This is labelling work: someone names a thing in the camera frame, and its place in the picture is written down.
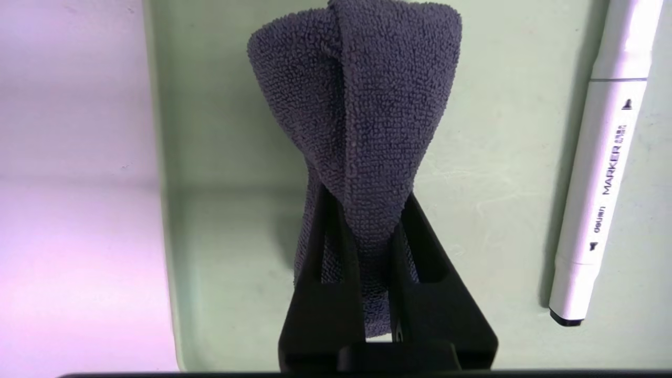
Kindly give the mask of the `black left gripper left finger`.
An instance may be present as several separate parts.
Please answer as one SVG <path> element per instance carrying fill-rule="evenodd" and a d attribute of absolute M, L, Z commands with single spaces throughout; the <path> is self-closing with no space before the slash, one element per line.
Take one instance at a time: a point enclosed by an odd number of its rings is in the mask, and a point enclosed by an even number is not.
<path fill-rule="evenodd" d="M 341 262 L 342 278 L 337 283 L 321 280 L 327 235 L 333 237 Z M 364 342 L 354 237 L 342 206 L 321 187 L 306 258 L 279 337 L 279 368 L 283 373 L 349 373 L 351 349 Z"/>

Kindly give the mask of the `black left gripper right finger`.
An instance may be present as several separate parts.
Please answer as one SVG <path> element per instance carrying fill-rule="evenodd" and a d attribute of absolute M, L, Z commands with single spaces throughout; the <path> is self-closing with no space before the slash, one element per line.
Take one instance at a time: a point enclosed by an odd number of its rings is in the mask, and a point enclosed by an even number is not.
<path fill-rule="evenodd" d="M 408 372 L 489 370 L 498 339 L 410 195 L 391 241 L 393 362 Z"/>

